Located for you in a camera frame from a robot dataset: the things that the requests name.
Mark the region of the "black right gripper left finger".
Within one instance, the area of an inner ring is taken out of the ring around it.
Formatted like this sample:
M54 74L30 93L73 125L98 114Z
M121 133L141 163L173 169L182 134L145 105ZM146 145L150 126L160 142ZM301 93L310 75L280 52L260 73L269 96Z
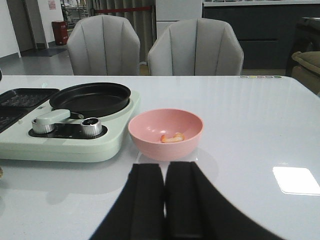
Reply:
M92 240L162 240L164 181L155 163L133 164L127 181Z

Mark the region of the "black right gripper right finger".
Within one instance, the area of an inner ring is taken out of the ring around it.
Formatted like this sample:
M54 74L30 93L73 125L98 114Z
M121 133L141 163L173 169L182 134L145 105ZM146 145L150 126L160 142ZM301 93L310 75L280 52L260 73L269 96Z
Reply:
M165 178L169 240L278 240L232 205L195 162L176 161Z

